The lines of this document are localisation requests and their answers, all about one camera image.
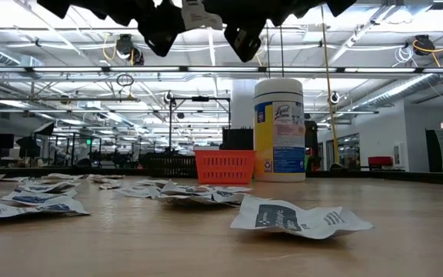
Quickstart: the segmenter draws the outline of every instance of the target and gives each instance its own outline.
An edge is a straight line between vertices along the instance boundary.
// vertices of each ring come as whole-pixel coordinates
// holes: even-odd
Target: yellow pole
[[[332,129],[332,136],[333,136],[333,145],[335,148],[335,163],[339,163],[338,136],[336,135],[335,114],[332,110],[332,104],[331,104],[331,80],[329,80],[328,42],[326,41],[326,24],[325,24],[325,20],[324,20],[324,6],[323,5],[321,5],[321,16],[322,16],[322,39],[324,41],[324,60],[326,62],[326,79],[328,80],[329,115],[331,116],[331,129]]]

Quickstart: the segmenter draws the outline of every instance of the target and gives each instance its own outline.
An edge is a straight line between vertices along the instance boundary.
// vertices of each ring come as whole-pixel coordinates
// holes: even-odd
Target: red basket
[[[252,150],[195,150],[201,184],[248,184],[254,171]]]

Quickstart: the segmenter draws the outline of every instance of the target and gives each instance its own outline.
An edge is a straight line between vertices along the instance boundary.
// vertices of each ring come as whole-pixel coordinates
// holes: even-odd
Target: desk
[[[0,183],[0,198],[14,186]],[[174,209],[84,181],[76,199],[90,216],[0,222],[0,276],[443,275],[443,185],[309,179],[253,186],[256,196],[303,208],[346,206],[375,229],[325,241],[232,230],[237,208]]]

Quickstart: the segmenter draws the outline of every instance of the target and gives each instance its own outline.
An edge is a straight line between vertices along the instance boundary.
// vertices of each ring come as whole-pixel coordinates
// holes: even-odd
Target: disinfecting wipes container
[[[273,78],[255,86],[255,179],[305,180],[305,122],[301,83]]]

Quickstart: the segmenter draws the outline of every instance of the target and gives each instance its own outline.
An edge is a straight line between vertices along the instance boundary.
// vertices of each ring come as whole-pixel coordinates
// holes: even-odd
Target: table surface
[[[443,185],[309,179],[252,186],[256,196],[305,209],[342,205],[375,228],[323,241],[235,230],[238,208],[172,207],[83,181],[75,198],[90,216],[0,221],[0,276],[443,275]],[[0,183],[0,198],[14,187]]]

